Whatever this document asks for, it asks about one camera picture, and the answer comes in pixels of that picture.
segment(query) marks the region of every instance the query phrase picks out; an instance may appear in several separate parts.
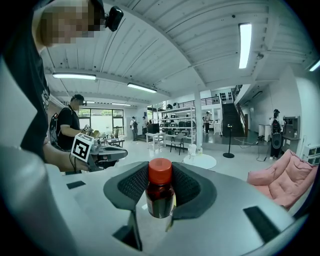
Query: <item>white ceiling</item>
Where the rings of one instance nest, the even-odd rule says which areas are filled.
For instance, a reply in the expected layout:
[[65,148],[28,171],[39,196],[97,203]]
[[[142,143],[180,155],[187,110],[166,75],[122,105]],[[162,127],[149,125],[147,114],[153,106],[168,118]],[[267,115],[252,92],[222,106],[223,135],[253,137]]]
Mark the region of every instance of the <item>white ceiling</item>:
[[[116,32],[97,32],[76,44],[43,51],[52,95],[75,93],[102,104],[147,106],[176,96],[260,80],[275,80],[289,63],[305,68],[318,53],[299,20],[276,0],[104,0],[124,17]],[[247,68],[239,69],[239,24],[252,24]],[[257,54],[264,58],[257,60]],[[55,79],[52,72],[97,75],[98,80]],[[148,93],[133,82],[156,87]]]

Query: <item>pink armchair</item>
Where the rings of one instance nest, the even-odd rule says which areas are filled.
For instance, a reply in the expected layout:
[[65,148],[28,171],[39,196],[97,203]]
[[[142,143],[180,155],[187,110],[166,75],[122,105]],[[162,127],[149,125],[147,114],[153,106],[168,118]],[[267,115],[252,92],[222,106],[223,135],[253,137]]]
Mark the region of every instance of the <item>pink armchair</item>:
[[288,149],[269,168],[249,172],[247,182],[289,210],[314,182],[316,173],[317,166]]

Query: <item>brown glass bottle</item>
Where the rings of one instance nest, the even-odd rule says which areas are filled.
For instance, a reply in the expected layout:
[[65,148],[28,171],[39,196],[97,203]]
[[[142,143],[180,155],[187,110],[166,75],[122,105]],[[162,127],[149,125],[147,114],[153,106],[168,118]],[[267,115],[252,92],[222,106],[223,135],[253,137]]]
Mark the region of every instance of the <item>brown glass bottle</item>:
[[148,211],[155,218],[168,217],[173,207],[175,194],[171,186],[171,161],[165,158],[150,161],[148,177],[149,185],[146,189]]

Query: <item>fluorescent light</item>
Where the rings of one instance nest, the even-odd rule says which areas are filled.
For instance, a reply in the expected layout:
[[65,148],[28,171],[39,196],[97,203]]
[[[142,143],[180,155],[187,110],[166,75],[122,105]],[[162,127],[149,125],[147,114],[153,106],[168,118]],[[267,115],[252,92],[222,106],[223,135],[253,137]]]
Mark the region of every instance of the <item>fluorescent light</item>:
[[149,92],[149,93],[153,93],[153,94],[155,94],[157,92],[157,90],[155,90],[155,89],[150,89],[150,88],[147,88],[145,86],[137,85],[137,84],[134,84],[134,83],[128,83],[128,87],[136,88],[136,89],[143,90],[143,91],[146,91],[146,92]]
[[112,105],[121,105],[121,106],[131,106],[131,104],[126,103],[111,103]]
[[78,74],[78,73],[53,73],[54,78],[75,78],[75,79],[89,79],[96,80],[94,74]]
[[261,91],[258,91],[255,95],[253,95],[252,99],[258,97],[260,94],[262,94],[262,90],[261,90]]
[[240,25],[240,63],[239,69],[245,69],[248,64],[251,46],[252,25]]
[[310,68],[309,71],[315,71],[320,66],[320,60]]

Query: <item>person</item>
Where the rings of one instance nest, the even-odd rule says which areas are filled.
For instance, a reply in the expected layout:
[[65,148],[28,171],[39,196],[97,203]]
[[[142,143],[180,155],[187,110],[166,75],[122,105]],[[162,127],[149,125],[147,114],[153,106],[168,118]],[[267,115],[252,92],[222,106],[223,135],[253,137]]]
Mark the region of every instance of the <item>person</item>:
[[130,128],[132,130],[133,141],[136,142],[138,138],[138,123],[136,118],[133,116],[130,122]]
[[275,109],[273,111],[273,118],[270,118],[270,121],[269,121],[270,129],[271,129],[270,160],[277,159],[279,156],[279,153],[281,151],[281,146],[276,149],[273,147],[273,143],[272,143],[273,126],[277,124],[276,122],[278,122],[278,125],[280,126],[280,134],[281,134],[281,137],[283,137],[283,130],[284,130],[285,123],[284,123],[283,119],[279,118],[279,114],[280,114],[280,111],[278,109]]
[[209,111],[206,112],[206,116],[204,117],[204,126],[205,126],[205,133],[209,133],[209,121],[210,121],[210,116],[209,116]]
[[84,105],[84,100],[82,95],[74,95],[70,104],[64,107],[58,115],[57,143],[64,151],[71,151],[75,136],[82,132],[76,111],[79,110],[80,106]]
[[25,15],[4,47],[4,61],[37,113],[21,148],[38,155],[61,172],[89,169],[86,162],[54,148],[47,137],[50,90],[40,53],[60,43],[74,43],[101,28],[105,21],[102,0],[55,0]]
[[147,127],[148,127],[148,121],[146,120],[146,117],[143,116],[142,117],[142,134],[144,135],[144,137],[146,137]]

